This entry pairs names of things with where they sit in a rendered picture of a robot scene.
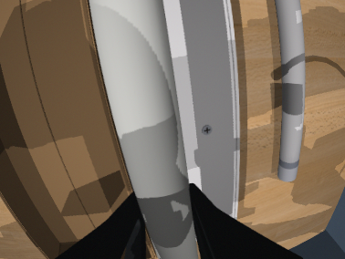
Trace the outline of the white fluorescent tube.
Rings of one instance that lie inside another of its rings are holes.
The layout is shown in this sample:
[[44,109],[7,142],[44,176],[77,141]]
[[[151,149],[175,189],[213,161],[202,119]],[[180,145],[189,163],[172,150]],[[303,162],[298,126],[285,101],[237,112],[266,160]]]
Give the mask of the white fluorescent tube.
[[158,259],[198,259],[163,0],[89,0],[122,154]]

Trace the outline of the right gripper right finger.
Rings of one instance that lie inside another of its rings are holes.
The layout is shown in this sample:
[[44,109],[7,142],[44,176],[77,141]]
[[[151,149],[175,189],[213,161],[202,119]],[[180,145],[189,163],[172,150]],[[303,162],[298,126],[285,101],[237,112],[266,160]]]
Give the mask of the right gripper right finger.
[[189,185],[201,259],[303,259],[222,212],[194,183]]

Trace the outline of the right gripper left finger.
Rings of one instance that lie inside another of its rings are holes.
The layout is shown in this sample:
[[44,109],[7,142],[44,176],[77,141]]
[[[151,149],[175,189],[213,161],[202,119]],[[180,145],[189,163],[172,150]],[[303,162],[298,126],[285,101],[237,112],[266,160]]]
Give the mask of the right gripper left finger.
[[135,192],[104,223],[55,259],[121,259],[124,250],[124,259],[146,259],[145,222]]

